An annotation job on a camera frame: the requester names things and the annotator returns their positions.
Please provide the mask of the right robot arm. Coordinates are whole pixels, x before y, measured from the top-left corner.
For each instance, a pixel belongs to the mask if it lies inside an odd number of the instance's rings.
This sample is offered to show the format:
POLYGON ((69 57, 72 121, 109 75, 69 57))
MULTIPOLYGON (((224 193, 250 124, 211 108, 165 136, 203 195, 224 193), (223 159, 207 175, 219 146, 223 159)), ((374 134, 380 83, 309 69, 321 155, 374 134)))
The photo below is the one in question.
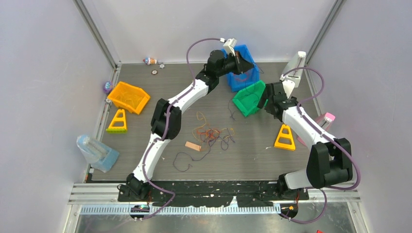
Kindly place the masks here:
POLYGON ((275 186, 277 194, 283 199, 290 199, 297 189, 320 189, 351 180, 350 142, 322 129, 287 89, 286 82, 266 84, 258 108, 289 126, 304 141, 310 153, 305 169, 278 177, 275 186))

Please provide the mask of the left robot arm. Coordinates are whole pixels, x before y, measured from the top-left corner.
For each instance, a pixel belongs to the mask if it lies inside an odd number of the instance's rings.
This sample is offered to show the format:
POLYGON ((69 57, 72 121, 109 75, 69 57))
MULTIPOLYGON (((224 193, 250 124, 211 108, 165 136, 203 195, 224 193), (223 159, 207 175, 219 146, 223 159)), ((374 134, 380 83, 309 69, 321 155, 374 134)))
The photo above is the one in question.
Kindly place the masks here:
POLYGON ((156 164, 166 146, 180 133, 183 113, 214 90, 221 76, 229 73, 240 75, 254 67, 254 63, 245 59, 239 51, 225 55, 221 50, 214 50, 186 89, 168 100, 158 100, 151 120, 148 146, 137 167, 126 178, 126 187, 132 197, 138 201, 148 197, 149 182, 156 164))

